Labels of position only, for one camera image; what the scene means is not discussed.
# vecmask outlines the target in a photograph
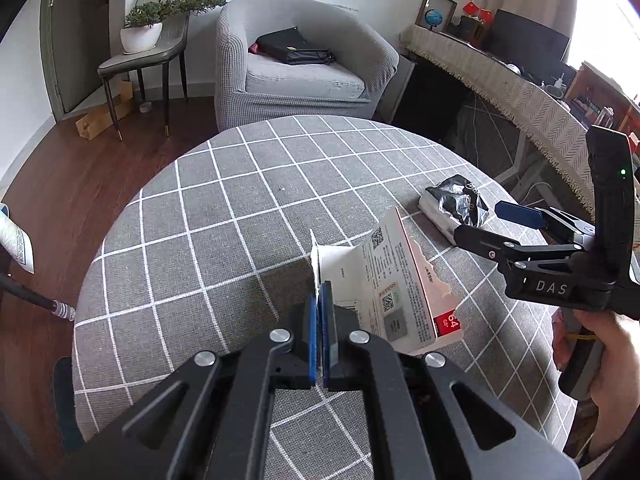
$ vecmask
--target gray tablecloth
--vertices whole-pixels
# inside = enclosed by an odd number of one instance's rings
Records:
[[[558,389],[551,309],[505,297],[496,265],[452,248],[418,210],[421,190],[456,173],[491,206],[511,200],[430,140],[335,116],[227,130],[164,168],[124,209],[82,286],[73,370],[84,437],[198,350],[233,351],[275,328],[309,290],[310,228],[321,244],[357,244],[396,206],[462,300],[465,339],[444,353],[561,449],[575,405]],[[543,243],[495,216],[488,228]],[[278,391],[265,476],[371,478],[362,396]]]

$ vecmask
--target blue gripper pad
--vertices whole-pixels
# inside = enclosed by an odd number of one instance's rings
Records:
[[[333,301],[333,298],[327,297],[326,285],[323,283],[322,285],[320,285],[320,298],[319,298],[319,304],[318,304],[318,317],[319,317],[318,321],[320,325],[319,353],[321,352],[320,363],[322,367],[322,386],[324,386],[325,388],[328,386],[329,369],[331,367],[330,358],[329,358],[330,345],[329,345],[329,337],[328,337],[329,323],[327,319],[328,313],[325,307],[328,301]]]
[[[318,300],[313,295],[309,300],[309,382],[316,383],[318,365]]]
[[[498,202],[494,210],[497,217],[502,220],[532,229],[546,229],[546,220],[536,209],[509,202]]]

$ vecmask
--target crumpled plastic bag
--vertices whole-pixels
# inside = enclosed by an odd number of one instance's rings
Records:
[[[489,217],[489,208],[476,186],[459,174],[426,188],[418,205],[453,245],[453,231],[460,224],[479,228]]]

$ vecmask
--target cardboard box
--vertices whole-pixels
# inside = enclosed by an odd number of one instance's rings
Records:
[[[133,85],[129,81],[118,81],[120,95],[114,97],[113,105],[116,108],[118,119],[131,113],[134,107]],[[92,140],[113,124],[109,106],[107,103],[95,107],[87,115],[76,121],[76,128],[80,137]]]

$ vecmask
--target metal screw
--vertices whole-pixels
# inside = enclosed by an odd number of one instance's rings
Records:
[[[438,352],[430,352],[424,356],[424,363],[431,368],[442,368],[447,360]]]
[[[204,352],[198,352],[193,360],[196,361],[198,366],[211,366],[216,362],[216,355],[205,350]]]
[[[369,342],[369,334],[364,332],[364,330],[354,330],[349,334],[349,340],[352,343],[364,345],[364,343]]]
[[[286,328],[277,328],[276,330],[271,330],[269,334],[269,339],[271,339],[274,343],[284,343],[291,338],[291,332]]]

